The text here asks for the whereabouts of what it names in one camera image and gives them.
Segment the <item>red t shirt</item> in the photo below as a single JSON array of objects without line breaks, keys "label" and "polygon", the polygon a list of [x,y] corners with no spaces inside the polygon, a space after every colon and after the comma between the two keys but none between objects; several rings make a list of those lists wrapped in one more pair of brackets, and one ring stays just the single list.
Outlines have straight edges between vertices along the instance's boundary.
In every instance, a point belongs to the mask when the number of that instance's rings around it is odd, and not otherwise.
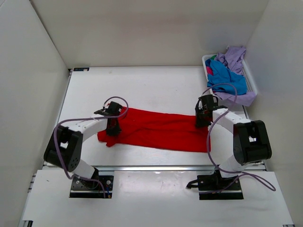
[{"label": "red t shirt", "polygon": [[97,133],[98,141],[107,147],[127,144],[174,151],[206,153],[208,128],[196,127],[194,115],[159,113],[129,108],[118,119],[121,132],[109,136]]}]

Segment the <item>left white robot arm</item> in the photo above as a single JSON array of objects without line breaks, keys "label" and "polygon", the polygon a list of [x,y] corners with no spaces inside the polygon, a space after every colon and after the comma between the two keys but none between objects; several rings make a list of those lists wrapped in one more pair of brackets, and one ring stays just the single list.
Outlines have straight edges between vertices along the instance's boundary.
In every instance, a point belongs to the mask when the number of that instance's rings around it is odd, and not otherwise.
[{"label": "left white robot arm", "polygon": [[122,105],[112,101],[88,119],[76,120],[71,126],[56,126],[45,150],[44,161],[74,174],[88,188],[96,187],[99,176],[95,168],[81,159],[82,144],[98,132],[110,137],[119,135],[121,128],[117,117],[122,109]]}]

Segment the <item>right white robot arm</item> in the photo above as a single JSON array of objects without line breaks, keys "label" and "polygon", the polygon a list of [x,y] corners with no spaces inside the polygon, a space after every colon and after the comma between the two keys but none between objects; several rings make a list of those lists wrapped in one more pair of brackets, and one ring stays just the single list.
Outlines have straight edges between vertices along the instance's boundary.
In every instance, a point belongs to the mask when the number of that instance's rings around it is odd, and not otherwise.
[{"label": "right white robot arm", "polygon": [[[199,97],[195,112],[196,127],[209,127],[206,149],[216,172],[212,177],[215,188],[224,189],[229,184],[229,178],[243,173],[249,165],[272,157],[272,149],[263,121],[242,118],[226,106],[218,105],[218,98],[213,95]],[[210,134],[216,124],[232,133],[233,138],[233,155],[219,165],[212,159],[210,151]]]}]

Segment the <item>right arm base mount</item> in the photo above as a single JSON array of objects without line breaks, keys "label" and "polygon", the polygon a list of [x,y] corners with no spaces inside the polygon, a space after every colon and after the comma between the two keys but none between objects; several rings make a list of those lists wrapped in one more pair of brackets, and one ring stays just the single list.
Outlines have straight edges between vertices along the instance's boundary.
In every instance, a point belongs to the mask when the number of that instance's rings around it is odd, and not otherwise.
[{"label": "right arm base mount", "polygon": [[211,175],[198,175],[186,188],[197,188],[201,201],[244,199],[239,177],[223,178],[219,170],[215,170]]}]

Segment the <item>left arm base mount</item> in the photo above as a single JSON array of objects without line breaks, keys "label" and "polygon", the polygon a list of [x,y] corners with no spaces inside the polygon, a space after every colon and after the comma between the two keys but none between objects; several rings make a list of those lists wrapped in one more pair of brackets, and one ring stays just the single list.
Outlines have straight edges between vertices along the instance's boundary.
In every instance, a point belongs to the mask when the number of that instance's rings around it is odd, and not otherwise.
[{"label": "left arm base mount", "polygon": [[98,180],[85,181],[74,177],[70,188],[70,198],[111,199],[113,197],[114,172],[99,172]]}]

